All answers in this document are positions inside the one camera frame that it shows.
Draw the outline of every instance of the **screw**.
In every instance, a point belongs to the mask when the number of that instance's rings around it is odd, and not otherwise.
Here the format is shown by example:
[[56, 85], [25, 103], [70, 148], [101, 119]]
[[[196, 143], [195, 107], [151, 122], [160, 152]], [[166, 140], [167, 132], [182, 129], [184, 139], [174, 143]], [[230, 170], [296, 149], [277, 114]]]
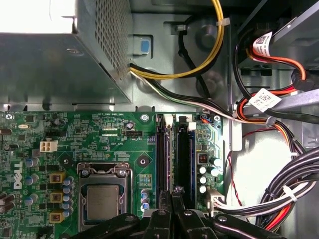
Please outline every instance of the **screw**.
[[81, 174], [82, 174], [82, 176], [86, 177], [86, 176], [89, 175], [89, 171], [88, 171], [88, 170], [83, 170], [83, 171], [81, 172]]
[[11, 120], [11, 119], [13, 119], [13, 115], [12, 115], [12, 114], [6, 114], [6, 115], [5, 115], [5, 118], [6, 118], [7, 120]]
[[166, 212], [164, 210], [159, 210], [159, 215], [165, 215]]
[[66, 51], [74, 56], [83, 56], [83, 52], [81, 52], [77, 49], [74, 49], [74, 48], [68, 48], [68, 49], [66, 49]]
[[124, 220], [127, 222], [133, 221], [134, 217], [133, 216], [127, 216]]
[[149, 116], [147, 114], [142, 114], [140, 119], [143, 122], [147, 122], [149, 120]]
[[121, 177], [125, 177], [125, 176], [126, 176], [125, 170], [120, 170], [120, 171], [119, 171], [119, 175], [120, 175]]
[[214, 116], [214, 121], [220, 122], [220, 120], [221, 120], [220, 116]]
[[225, 217], [225, 216], [219, 216], [218, 219], [219, 219], [219, 221], [221, 221], [221, 222], [227, 221], [227, 217]]
[[186, 216], [190, 216], [190, 215], [192, 215], [193, 213], [192, 213], [190, 210], [186, 210], [186, 211], [184, 212], [184, 214], [185, 214]]

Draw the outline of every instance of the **cable tie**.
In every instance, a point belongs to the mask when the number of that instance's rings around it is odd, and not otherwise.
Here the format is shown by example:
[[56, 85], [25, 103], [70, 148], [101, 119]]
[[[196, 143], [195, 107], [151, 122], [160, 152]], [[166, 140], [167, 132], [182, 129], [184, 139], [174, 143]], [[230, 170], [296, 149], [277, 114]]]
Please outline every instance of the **cable tie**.
[[275, 117], [273, 117], [273, 116], [269, 116], [268, 118], [267, 118], [267, 120], [266, 120], [266, 123], [265, 123], [265, 126], [267, 126], [267, 127], [272, 127], [272, 126], [274, 126], [274, 124], [276, 123], [276, 118]]
[[278, 198], [278, 196], [277, 196], [276, 194], [270, 192], [268, 188], [265, 189], [265, 192], [266, 192], [270, 197], [272, 197], [273, 199]]
[[293, 191], [291, 190], [291, 188], [290, 187], [288, 187], [288, 186], [283, 186], [283, 190], [284, 190], [284, 192], [289, 196], [289, 197], [291, 197], [291, 199], [294, 201], [294, 202], [296, 202], [297, 201], [297, 198], [296, 198], [296, 196], [294, 195], [294, 193], [293, 193]]
[[228, 18], [224, 18], [224, 19], [222, 19], [221, 21], [218, 21], [218, 22], [216, 23], [216, 26], [228, 26], [228, 25], [230, 25], [230, 19], [229, 19], [229, 17], [228, 17]]

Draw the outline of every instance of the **vent grille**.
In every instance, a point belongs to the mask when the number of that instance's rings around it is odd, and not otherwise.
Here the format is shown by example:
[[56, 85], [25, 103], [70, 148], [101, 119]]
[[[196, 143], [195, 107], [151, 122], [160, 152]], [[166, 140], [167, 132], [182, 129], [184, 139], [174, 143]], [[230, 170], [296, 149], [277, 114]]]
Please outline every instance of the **vent grille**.
[[96, 0], [95, 39], [122, 80], [128, 65], [129, 14], [129, 0]]

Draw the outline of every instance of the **chip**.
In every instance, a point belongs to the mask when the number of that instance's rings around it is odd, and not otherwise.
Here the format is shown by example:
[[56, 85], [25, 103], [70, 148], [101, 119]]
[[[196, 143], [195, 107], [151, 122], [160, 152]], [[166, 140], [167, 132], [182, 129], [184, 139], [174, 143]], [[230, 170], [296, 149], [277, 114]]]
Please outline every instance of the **chip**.
[[40, 184], [40, 190], [46, 190], [46, 184]]
[[86, 200], [87, 220], [108, 220], [119, 213], [119, 186], [90, 185]]
[[3, 236], [5, 238], [10, 237], [11, 236], [11, 228], [4, 228], [3, 229]]
[[18, 140], [19, 140], [19, 141], [25, 141], [25, 135], [24, 135], [24, 134], [20, 134], [20, 135], [18, 136]]
[[201, 150], [207, 151], [208, 150], [208, 145], [207, 144], [203, 144], [202, 147], [201, 147]]
[[34, 122], [34, 116], [26, 116], [25, 121], [26, 122]]
[[45, 203], [40, 203], [39, 204], [39, 209], [46, 209], [46, 204]]

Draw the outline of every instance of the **orange wire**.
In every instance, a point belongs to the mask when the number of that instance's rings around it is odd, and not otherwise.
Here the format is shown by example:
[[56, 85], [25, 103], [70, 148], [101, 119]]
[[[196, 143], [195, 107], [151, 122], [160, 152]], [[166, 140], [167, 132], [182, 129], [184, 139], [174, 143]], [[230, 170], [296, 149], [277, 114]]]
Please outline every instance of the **orange wire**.
[[287, 57], [279, 57], [279, 56], [263, 56], [263, 55], [260, 55], [258, 54], [255, 49], [253, 48], [253, 52], [254, 54], [256, 54], [257, 56], [262, 56], [262, 57], [265, 57], [265, 58], [268, 58], [270, 60], [278, 60], [278, 61], [286, 61], [286, 62], [290, 62], [294, 65], [296, 65], [299, 69], [300, 69], [300, 72], [301, 72], [301, 79], [302, 80], [305, 80], [306, 79], [306, 71], [304, 69], [304, 67], [302, 66], [301, 63], [299, 63], [298, 61], [296, 60], [293, 60], [293, 59], [290, 59], [290, 58], [287, 58]]

